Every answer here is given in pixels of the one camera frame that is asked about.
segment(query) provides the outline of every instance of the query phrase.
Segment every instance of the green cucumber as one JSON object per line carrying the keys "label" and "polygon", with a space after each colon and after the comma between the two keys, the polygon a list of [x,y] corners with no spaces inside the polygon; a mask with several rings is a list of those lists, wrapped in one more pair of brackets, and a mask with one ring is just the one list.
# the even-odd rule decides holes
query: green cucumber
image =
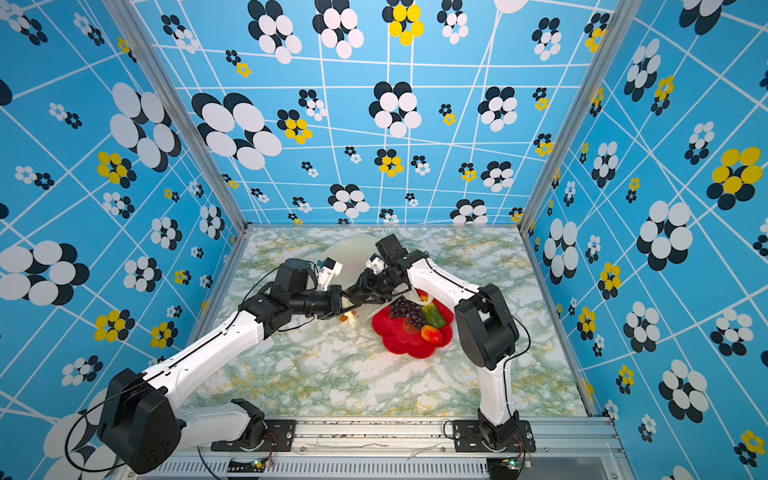
{"label": "green cucumber", "polygon": [[440,314],[440,310],[437,310],[437,306],[434,302],[424,305],[422,307],[422,312],[424,312],[424,317],[429,325],[438,329],[441,329],[446,325],[445,319]]}

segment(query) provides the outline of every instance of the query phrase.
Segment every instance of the green marble pattern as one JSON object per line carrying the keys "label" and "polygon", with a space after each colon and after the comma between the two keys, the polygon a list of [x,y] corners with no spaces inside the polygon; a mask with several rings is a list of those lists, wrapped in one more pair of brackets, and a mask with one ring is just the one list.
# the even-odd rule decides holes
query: green marble pattern
{"label": "green marble pattern", "polygon": [[[223,321],[255,281],[286,258],[309,258],[359,233],[396,233],[469,282],[494,283],[531,332],[531,349],[510,362],[512,396],[523,416],[585,416],[520,233],[510,227],[256,228],[219,313]],[[370,321],[316,320],[239,355],[187,400],[215,406],[249,399],[267,415],[474,416],[476,367],[454,329],[450,345],[426,360],[388,352]],[[527,342],[521,330],[518,349]]]}

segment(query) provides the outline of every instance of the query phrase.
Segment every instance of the metal bracket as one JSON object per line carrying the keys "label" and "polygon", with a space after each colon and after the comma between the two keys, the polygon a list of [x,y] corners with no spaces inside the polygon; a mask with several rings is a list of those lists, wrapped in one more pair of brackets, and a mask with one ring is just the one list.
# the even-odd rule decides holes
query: metal bracket
{"label": "metal bracket", "polygon": [[[489,450],[485,446],[485,443],[482,440],[482,435],[480,434],[479,426],[480,422],[477,420],[456,420],[453,422],[453,445],[457,452],[495,452]],[[523,442],[523,448],[526,452],[531,453],[536,451],[536,441],[533,438],[530,422],[520,420],[512,435]],[[513,442],[507,448],[502,450],[502,452],[518,453],[520,452],[520,444]]]}
{"label": "metal bracket", "polygon": [[[296,431],[296,420],[264,420],[264,441],[254,450],[243,449],[240,440],[232,442],[214,442],[210,445],[212,452],[290,452],[293,445],[293,437]],[[277,444],[272,445],[271,436],[275,435]]]}

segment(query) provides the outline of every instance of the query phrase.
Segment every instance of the black cable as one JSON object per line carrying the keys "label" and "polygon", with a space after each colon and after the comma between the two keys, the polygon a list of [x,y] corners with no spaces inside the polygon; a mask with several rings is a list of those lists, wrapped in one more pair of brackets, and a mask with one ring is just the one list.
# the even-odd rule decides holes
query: black cable
{"label": "black cable", "polygon": [[81,413],[80,414],[80,418],[74,421],[74,423],[72,424],[72,428],[70,428],[69,432],[67,433],[67,438],[64,440],[64,455],[65,455],[65,457],[67,457],[67,462],[69,462],[69,464],[72,465],[73,467],[75,467],[77,470],[80,470],[81,472],[88,472],[88,473],[109,472],[113,468],[117,468],[117,467],[121,467],[121,466],[125,465],[125,462],[123,462],[123,463],[120,463],[118,465],[112,465],[110,468],[101,468],[99,470],[93,470],[91,468],[83,468],[80,465],[75,464],[74,460],[72,460],[72,457],[69,456],[69,439],[72,437],[72,432],[74,432],[74,428],[78,425],[78,423],[80,423],[80,421],[82,419],[84,419],[86,417],[86,415],[88,415],[89,413],[93,412],[95,409],[99,408],[100,406],[104,405],[106,402],[109,402],[110,400],[115,399],[115,398],[117,398],[118,396],[120,396],[120,395],[122,395],[124,393],[130,392],[131,390],[137,389],[140,386],[146,385],[151,380],[157,378],[161,374],[162,374],[162,372],[159,372],[157,375],[153,376],[152,378],[146,379],[146,380],[142,381],[141,383],[132,386],[128,390],[123,390],[122,392],[120,392],[118,394],[115,394],[115,395],[109,397],[108,399],[104,399],[104,400],[100,401],[95,406],[92,406],[91,408],[89,408],[86,413]]}
{"label": "black cable", "polygon": [[221,478],[217,477],[216,474],[214,473],[214,471],[211,470],[210,467],[208,466],[208,464],[205,462],[205,460],[203,459],[203,453],[200,451],[200,449],[201,449],[201,447],[198,445],[197,446],[197,454],[200,456],[200,461],[203,463],[203,467],[205,467],[205,469],[208,471],[208,473],[210,473],[210,475],[212,477],[214,477],[216,480],[221,480]]}

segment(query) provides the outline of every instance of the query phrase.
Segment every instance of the wall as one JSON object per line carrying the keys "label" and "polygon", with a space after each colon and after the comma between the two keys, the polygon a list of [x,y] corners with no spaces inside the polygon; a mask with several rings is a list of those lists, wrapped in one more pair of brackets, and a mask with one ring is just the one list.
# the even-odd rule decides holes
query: wall
{"label": "wall", "polygon": [[[74,412],[186,345],[237,233],[100,2],[0,18],[0,478],[78,478]],[[70,450],[108,468],[98,415]]]}
{"label": "wall", "polygon": [[645,0],[528,232],[637,478],[768,478],[766,23]]}
{"label": "wall", "polygon": [[133,6],[249,221],[509,224],[616,3]]}

